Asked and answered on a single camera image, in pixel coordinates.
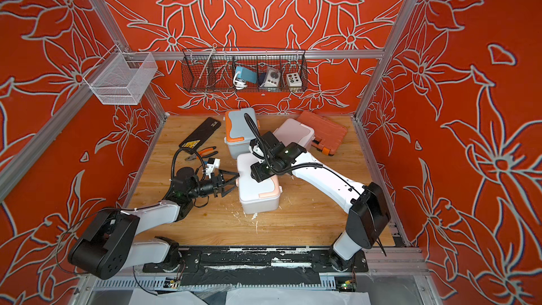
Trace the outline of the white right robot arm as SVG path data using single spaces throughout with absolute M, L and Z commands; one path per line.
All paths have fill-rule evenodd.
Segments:
M 293 175 L 316 187 L 347 213 L 345 230 L 329 251 L 334 269 L 347 270 L 359 251 L 381 243 L 380 235 L 388 226 L 390 212 L 378 184 L 355 182 L 324 165 L 302 145 L 284 145 L 270 131 L 260 135 L 249 114 L 245 113 L 244 119 L 255 136 L 250 145 L 257 157 L 251 165 L 252 179 L 261 183 L 273 176 Z

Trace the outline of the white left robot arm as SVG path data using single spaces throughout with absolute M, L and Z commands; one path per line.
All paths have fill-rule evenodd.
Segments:
M 161 225 L 177 223 L 195 208 L 197 199 L 225 197 L 236 187 L 237 172 L 223 170 L 218 159 L 204 159 L 197 151 L 181 147 L 172 158 L 169 189 L 163 199 L 141 208 L 104 208 L 71 247 L 68 262 L 101 280 L 125 268 L 154 264 L 165 272 L 182 272 L 186 264 L 173 239 L 135 238 Z

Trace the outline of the orange black pliers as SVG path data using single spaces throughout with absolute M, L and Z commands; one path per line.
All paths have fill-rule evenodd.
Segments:
M 193 161 L 200 156 L 202 159 L 211 158 L 212 156 L 215 156 L 218 154 L 217 147 L 216 146 L 210 146 L 207 148 L 203 148 L 201 151 L 198 151 L 198 154 L 192 154 L 189 155 L 185 161 Z

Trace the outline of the black tool case yellow label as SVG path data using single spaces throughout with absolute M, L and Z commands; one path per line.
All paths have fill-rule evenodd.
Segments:
M 221 127 L 221 122 L 208 117 L 187 138 L 179 144 L 179 148 L 199 149 Z

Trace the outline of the orange plastic tool case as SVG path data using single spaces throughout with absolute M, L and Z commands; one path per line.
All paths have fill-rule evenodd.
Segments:
M 311 145 L 324 155 L 334 156 L 347 135 L 346 127 L 309 111 L 302 112 L 296 120 L 314 130 Z

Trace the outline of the white round-dial device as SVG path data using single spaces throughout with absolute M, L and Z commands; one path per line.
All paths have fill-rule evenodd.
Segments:
M 278 89 L 280 85 L 281 73 L 277 69 L 269 68 L 259 78 L 260 88 Z

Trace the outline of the beige button box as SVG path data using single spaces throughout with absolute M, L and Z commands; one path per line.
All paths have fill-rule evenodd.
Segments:
M 303 83 L 298 73 L 288 73 L 285 80 L 292 92 L 299 92 L 302 89 Z

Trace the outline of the aluminium left side rail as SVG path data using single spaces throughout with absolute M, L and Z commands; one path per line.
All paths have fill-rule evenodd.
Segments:
M 94 96 L 90 86 L 83 84 L 39 130 L 25 147 L 1 171 L 1 200 L 17 186 L 43 153 L 57 139 L 72 119 Z

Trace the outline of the aluminium frame post right rear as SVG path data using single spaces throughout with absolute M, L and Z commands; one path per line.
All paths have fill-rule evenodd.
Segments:
M 360 103 L 357 107 L 356 112 L 354 113 L 354 121 L 361 121 L 364 115 L 364 112 L 368 108 L 368 104 L 371 100 L 372 95 L 377 89 L 379 80 L 382 79 L 384 70 L 387 69 L 388 64 L 392 59 L 393 52 L 396 47 L 399 45 L 399 39 L 408 23 L 408 20 L 412 16 L 414 7 L 416 6 L 418 0 L 404 0 L 397 15 L 395 24 L 392 27 L 390 36 L 387 39 L 385 48 L 383 49 L 383 55 L 378 61 L 373 74 L 364 88 L 363 96 L 361 97 Z

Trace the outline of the aluminium frame post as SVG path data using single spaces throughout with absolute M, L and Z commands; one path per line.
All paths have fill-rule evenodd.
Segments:
M 392 27 L 390 36 L 387 39 L 385 48 L 383 49 L 383 55 L 378 61 L 373 74 L 364 88 L 363 96 L 361 97 L 360 103 L 357 107 L 356 112 L 354 113 L 354 121 L 361 121 L 364 115 L 364 112 L 368 108 L 368 104 L 371 100 L 372 95 L 377 89 L 379 80 L 382 79 L 384 70 L 387 69 L 388 64 L 392 59 L 393 52 L 396 47 L 399 45 L 399 39 L 408 23 L 408 20 L 412 16 L 414 7 L 416 6 L 418 0 L 404 0 L 397 15 L 395 24 Z
M 142 60 L 142 54 L 143 53 L 150 53 L 150 52 L 134 52 L 131 47 L 128 44 L 128 41 L 124 37 L 124 34 L 121 32 L 119 24 L 114 20 L 114 17 L 110 11 L 110 8 L 108 7 L 105 0 L 89 0 L 89 2 L 92 4 L 94 11 L 96 12 L 98 18 L 100 19 L 104 29 L 110 36 L 113 42 L 113 46 L 110 48 L 109 51 L 106 52 L 106 55 L 104 55 L 103 61 L 101 64 L 112 54 L 115 53 L 122 53 L 128 60 Z M 167 113 L 164 111 L 161 103 L 158 101 L 158 96 L 153 92 L 151 86 L 148 86 L 143 99 L 146 98 L 152 109 L 155 111 L 156 115 L 160 120 L 165 120 L 167 118 Z

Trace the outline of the aluminium frame post left rear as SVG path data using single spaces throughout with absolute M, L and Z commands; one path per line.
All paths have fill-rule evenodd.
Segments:
M 143 53 L 150 53 L 150 52 L 134 52 L 131 47 L 128 44 L 128 41 L 124 37 L 124 34 L 121 32 L 119 24 L 114 20 L 114 17 L 110 11 L 110 8 L 108 7 L 105 0 L 89 0 L 89 2 L 92 4 L 94 11 L 96 12 L 98 18 L 100 19 L 104 29 L 110 36 L 113 42 L 113 46 L 110 48 L 109 51 L 106 52 L 106 55 L 104 55 L 103 61 L 101 64 L 112 54 L 115 53 L 122 53 L 128 60 L 142 60 L 142 54 Z M 146 98 L 152 109 L 155 111 L 156 115 L 160 120 L 165 120 L 167 118 L 167 113 L 164 111 L 161 103 L 158 101 L 158 96 L 153 92 L 151 86 L 148 86 L 143 99 Z

